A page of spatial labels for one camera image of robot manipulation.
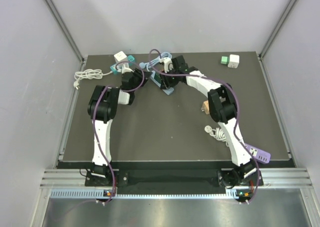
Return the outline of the light blue power strip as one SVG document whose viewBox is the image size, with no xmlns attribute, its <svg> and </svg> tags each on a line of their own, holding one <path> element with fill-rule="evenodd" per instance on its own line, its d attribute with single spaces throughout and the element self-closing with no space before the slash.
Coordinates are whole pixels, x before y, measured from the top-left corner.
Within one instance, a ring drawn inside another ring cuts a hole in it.
<svg viewBox="0 0 320 227">
<path fill-rule="evenodd" d="M 166 93 L 167 95 L 171 95 L 174 92 L 174 88 L 170 88 L 170 89 L 161 89 L 164 93 Z"/>
</svg>

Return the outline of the orange cube adapter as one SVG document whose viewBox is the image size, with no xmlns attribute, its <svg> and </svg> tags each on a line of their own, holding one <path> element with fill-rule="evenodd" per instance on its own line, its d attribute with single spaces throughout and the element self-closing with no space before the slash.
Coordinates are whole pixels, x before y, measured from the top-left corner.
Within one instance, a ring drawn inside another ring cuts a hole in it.
<svg viewBox="0 0 320 227">
<path fill-rule="evenodd" d="M 204 112 L 206 115 L 210 114 L 210 108 L 209 108 L 209 101 L 206 100 L 202 103 L 201 111 Z"/>
</svg>

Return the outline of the purple power strip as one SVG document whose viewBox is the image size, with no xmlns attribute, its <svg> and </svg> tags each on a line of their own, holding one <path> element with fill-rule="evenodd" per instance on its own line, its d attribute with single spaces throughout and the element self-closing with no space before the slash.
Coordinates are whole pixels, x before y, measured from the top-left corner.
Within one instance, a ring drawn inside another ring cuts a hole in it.
<svg viewBox="0 0 320 227">
<path fill-rule="evenodd" d="M 271 160 L 271 154 L 260 148 L 252 146 L 250 144 L 245 144 L 246 149 L 250 152 L 250 157 L 253 159 L 253 162 L 258 162 L 261 164 L 268 164 Z"/>
</svg>

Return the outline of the dark green cube adapter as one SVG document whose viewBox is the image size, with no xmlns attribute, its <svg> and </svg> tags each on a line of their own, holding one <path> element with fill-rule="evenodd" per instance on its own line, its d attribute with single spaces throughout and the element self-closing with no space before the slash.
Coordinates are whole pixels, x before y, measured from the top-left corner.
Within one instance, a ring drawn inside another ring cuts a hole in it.
<svg viewBox="0 0 320 227">
<path fill-rule="evenodd" d="M 160 77 L 159 74 L 157 74 L 156 72 L 152 72 L 151 80 L 152 80 L 159 88 L 161 87 L 162 79 L 161 79 L 161 77 Z"/>
</svg>

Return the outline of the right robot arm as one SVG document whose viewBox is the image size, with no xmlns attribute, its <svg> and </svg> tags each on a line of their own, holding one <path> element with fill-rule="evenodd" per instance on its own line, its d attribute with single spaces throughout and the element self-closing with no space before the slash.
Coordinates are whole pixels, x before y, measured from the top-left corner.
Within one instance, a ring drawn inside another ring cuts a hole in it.
<svg viewBox="0 0 320 227">
<path fill-rule="evenodd" d="M 161 87 L 171 88 L 181 82 L 207 96 L 209 115 L 223 131 L 231 161 L 236 165 L 232 170 L 234 181 L 245 185 L 256 175 L 258 187 L 261 179 L 259 164 L 243 140 L 238 120 L 239 101 L 232 87 L 222 80 L 205 76 L 195 67 L 189 67 L 182 55 L 175 58 L 161 57 L 159 63 L 164 67 L 164 70 L 155 69 L 160 75 Z"/>
</svg>

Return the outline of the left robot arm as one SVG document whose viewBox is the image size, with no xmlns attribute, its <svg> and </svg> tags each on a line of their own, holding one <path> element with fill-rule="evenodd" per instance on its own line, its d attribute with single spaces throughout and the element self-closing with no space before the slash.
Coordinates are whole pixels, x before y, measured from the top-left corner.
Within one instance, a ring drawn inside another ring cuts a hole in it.
<svg viewBox="0 0 320 227">
<path fill-rule="evenodd" d="M 119 105 L 131 105 L 135 99 L 135 90 L 143 87 L 151 77 L 151 73 L 135 68 L 121 75 L 121 86 L 111 87 L 96 85 L 88 103 L 94 151 L 92 167 L 87 177 L 97 180 L 102 185 L 114 185 L 115 173 L 111 162 L 111 126 Z"/>
</svg>

